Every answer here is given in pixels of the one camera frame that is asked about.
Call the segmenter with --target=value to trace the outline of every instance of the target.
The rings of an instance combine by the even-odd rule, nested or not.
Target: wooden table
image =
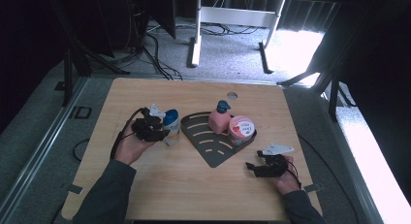
[[[227,93],[235,92],[236,100]],[[232,115],[247,115],[258,131],[254,142],[216,168],[211,168],[181,133],[177,145],[157,143],[135,164],[128,219],[145,220],[286,220],[281,196],[264,178],[254,177],[245,162],[263,165],[256,151],[271,142],[292,146],[302,185],[312,183],[293,120],[280,87],[274,85],[180,80],[116,79],[103,106],[73,182],[62,215],[71,219],[109,163],[111,147],[130,115],[156,104],[177,109],[180,118],[215,109],[227,100]],[[315,193],[314,207],[321,212]]]

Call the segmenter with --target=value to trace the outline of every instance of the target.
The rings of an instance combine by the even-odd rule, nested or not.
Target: person's right arm
[[[315,209],[305,191],[300,190],[292,166],[293,158],[284,156],[288,164],[288,170],[281,177],[270,177],[269,181],[274,184],[278,192],[283,196],[285,212],[294,224],[323,224],[323,217]]]

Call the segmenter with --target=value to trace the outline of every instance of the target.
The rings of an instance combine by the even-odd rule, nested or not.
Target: gray carpet floor
[[[159,59],[178,70],[185,80],[276,83],[289,79],[304,69],[292,70],[290,66],[278,64],[274,73],[264,73],[258,43],[266,38],[267,29],[258,29],[251,34],[241,35],[203,35],[200,66],[192,68],[189,65],[189,58],[194,30],[187,27],[186,20],[182,21],[182,26],[177,29],[176,40],[161,29],[150,33],[158,40]],[[241,31],[245,27],[233,26],[233,29]],[[281,32],[276,35],[275,45],[287,44],[282,42],[281,36],[283,36]],[[155,44],[151,38],[146,38],[144,45],[154,53]],[[116,53],[118,57],[126,54],[125,51]],[[299,57],[295,55],[293,60],[299,60]],[[130,71],[131,75],[127,76],[130,78],[164,80],[160,72],[148,62],[148,57],[143,53],[132,61],[121,62],[117,66]],[[2,178],[0,200],[5,199],[26,161],[42,140],[48,126],[62,109],[63,92],[54,90],[57,82],[63,80],[62,73],[63,66],[59,64],[47,74],[18,116],[0,136],[0,177]],[[68,118],[65,121],[47,158],[16,207],[10,223],[50,223],[55,214],[57,214],[55,223],[71,223],[63,219],[58,211],[67,196],[66,188],[72,183],[79,166],[79,161],[73,156],[73,148],[81,143],[76,149],[78,157],[81,157],[86,150],[86,142],[83,141],[90,138],[111,82],[116,77],[118,75],[105,68],[95,67],[94,73],[87,80],[85,88],[76,101],[77,107],[92,109],[90,117]],[[319,183],[324,188],[318,192],[318,197],[325,220],[327,223],[346,224],[357,223],[356,218],[358,218],[358,223],[367,223],[351,178],[340,156],[335,131],[332,130],[331,121],[325,111],[327,101],[303,85],[285,88],[284,93],[297,132],[310,143],[300,141],[314,183]],[[320,157],[330,165],[342,187]]]

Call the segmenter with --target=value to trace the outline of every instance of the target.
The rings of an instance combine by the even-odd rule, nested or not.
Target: white metal frame
[[[192,66],[197,67],[200,65],[200,50],[202,46],[202,36],[200,35],[200,32],[202,22],[269,28],[269,35],[267,36],[267,40],[262,42],[263,59],[267,60],[266,48],[271,42],[272,36],[274,35],[274,32],[278,26],[281,11],[284,7],[284,2],[285,0],[281,0],[281,5],[277,7],[275,12],[262,12],[239,9],[202,7],[202,0],[197,0],[196,36],[194,39],[193,46],[193,58],[191,61]]]

